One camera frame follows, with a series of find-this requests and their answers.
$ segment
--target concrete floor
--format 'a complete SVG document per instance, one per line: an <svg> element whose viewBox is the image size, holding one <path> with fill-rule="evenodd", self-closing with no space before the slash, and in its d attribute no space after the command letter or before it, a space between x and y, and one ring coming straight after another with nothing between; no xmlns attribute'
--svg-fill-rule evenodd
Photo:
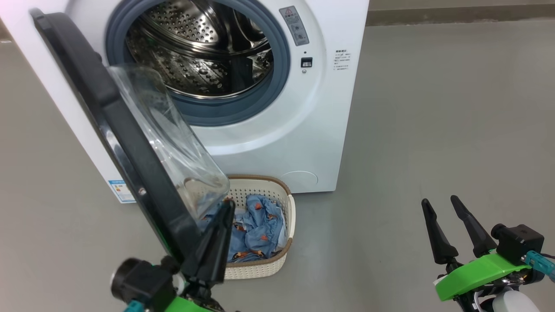
<svg viewBox="0 0 555 312"><path fill-rule="evenodd" d="M229 310L458 311L432 286L420 200L461 254L457 194L486 229L525 223L555 252L555 22L368 28L337 191L296 196L283 269L214 289ZM120 205L17 49L0 44L0 310L121 311L108 279L163 250ZM543 311L549 281L525 287Z"/></svg>

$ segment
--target laundry basket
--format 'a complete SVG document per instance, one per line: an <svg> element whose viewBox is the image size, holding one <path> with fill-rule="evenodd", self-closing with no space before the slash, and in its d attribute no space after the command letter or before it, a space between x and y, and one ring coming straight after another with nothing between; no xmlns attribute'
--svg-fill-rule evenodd
<svg viewBox="0 0 555 312"><path fill-rule="evenodd" d="M273 275L283 266L295 234L295 200L291 191L282 181L261 175L231 175L229 181L228 198L233 199L238 208L246 206L246 197L250 194L260 194L278 200L285 215L289 238L285 248L275 257L258 261L228 263L225 269L225 279L250 279Z"/></svg>

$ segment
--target blue clothing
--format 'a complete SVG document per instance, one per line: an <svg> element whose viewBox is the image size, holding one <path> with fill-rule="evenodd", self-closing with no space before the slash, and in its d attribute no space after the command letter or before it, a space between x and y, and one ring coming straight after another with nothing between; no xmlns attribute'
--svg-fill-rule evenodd
<svg viewBox="0 0 555 312"><path fill-rule="evenodd" d="M204 232L221 204L210 208L197 222ZM249 195L246 211L235 215L231 229L228 262L245 262L271 258L287 243L284 215L279 202L263 195Z"/></svg>

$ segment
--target control label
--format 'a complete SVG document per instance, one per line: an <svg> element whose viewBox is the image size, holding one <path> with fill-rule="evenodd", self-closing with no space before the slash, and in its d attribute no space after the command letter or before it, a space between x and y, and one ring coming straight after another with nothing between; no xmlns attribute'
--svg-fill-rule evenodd
<svg viewBox="0 0 555 312"><path fill-rule="evenodd" d="M110 186L114 189L120 203L135 203L135 198L124 180L110 180L108 183L110 183Z"/></svg>
<svg viewBox="0 0 555 312"><path fill-rule="evenodd" d="M335 50L334 55L334 70L345 71L349 69L351 64L351 53L347 50Z"/></svg>
<svg viewBox="0 0 555 312"><path fill-rule="evenodd" d="M295 6L279 9L279 12L289 27L295 45L302 46L303 44L309 44L309 37L306 35L305 26L302 24L301 17L297 13Z"/></svg>

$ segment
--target white washing machine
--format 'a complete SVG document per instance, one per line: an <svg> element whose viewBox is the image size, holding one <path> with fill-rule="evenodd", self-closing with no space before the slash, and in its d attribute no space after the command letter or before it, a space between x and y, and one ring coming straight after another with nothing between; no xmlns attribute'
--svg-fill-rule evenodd
<svg viewBox="0 0 555 312"><path fill-rule="evenodd" d="M114 194L120 171L33 8L69 16L57 40L73 52L157 70L224 173L277 177L296 193L335 189L368 0L7 2L2 21Z"/></svg>

